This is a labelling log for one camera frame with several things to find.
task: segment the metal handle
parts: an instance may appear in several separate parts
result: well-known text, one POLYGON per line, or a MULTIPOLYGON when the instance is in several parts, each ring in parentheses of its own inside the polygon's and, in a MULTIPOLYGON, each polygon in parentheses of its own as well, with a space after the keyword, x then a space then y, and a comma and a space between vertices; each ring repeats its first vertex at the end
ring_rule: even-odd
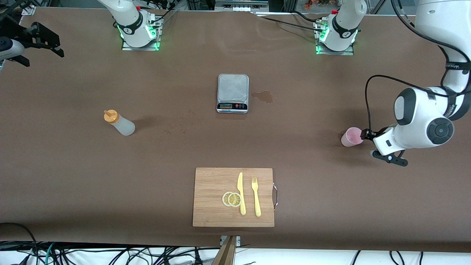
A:
POLYGON ((275 183, 273 182, 273 189, 275 189, 275 194, 276 194, 276 203, 273 205, 273 210, 275 210, 276 206, 278 205, 278 189, 275 186, 275 183))

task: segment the teal cable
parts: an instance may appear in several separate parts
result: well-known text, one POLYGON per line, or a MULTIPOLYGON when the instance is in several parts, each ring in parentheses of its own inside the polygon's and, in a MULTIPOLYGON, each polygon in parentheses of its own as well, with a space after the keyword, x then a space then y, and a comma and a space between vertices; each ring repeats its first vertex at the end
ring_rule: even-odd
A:
POLYGON ((49 253, 51 253, 52 245, 54 245, 55 242, 52 242, 49 245, 48 251, 46 252, 46 258, 44 259, 44 264, 48 264, 48 259, 49 259, 49 253))

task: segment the yellow knife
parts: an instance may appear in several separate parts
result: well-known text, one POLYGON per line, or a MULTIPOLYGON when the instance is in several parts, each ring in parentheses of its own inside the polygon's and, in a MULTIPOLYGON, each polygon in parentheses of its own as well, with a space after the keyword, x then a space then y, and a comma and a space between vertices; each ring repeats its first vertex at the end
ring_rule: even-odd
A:
POLYGON ((237 189, 240 193, 240 214, 245 215, 245 202, 244 202, 244 186, 242 185, 242 172, 239 174, 237 180, 237 189))

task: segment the kitchen scale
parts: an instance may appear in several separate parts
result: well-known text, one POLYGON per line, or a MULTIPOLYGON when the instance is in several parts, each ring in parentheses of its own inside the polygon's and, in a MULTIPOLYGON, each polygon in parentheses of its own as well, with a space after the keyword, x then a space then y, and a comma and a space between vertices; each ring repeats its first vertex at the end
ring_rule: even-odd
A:
POLYGON ((249 77, 247 75, 219 75, 216 110, 219 113, 241 114, 249 111, 249 77))

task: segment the lemon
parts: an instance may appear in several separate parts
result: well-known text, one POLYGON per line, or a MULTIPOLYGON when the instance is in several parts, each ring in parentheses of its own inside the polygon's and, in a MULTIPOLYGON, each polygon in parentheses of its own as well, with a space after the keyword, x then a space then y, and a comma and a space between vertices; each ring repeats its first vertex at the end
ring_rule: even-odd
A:
POLYGON ((231 191, 228 191, 226 193, 224 193, 224 195, 222 195, 222 203, 224 203, 225 206, 231 206, 229 204, 229 196, 232 194, 231 191))
POLYGON ((229 195, 229 205, 232 207, 239 207, 241 203, 241 197, 239 193, 233 192, 229 195))

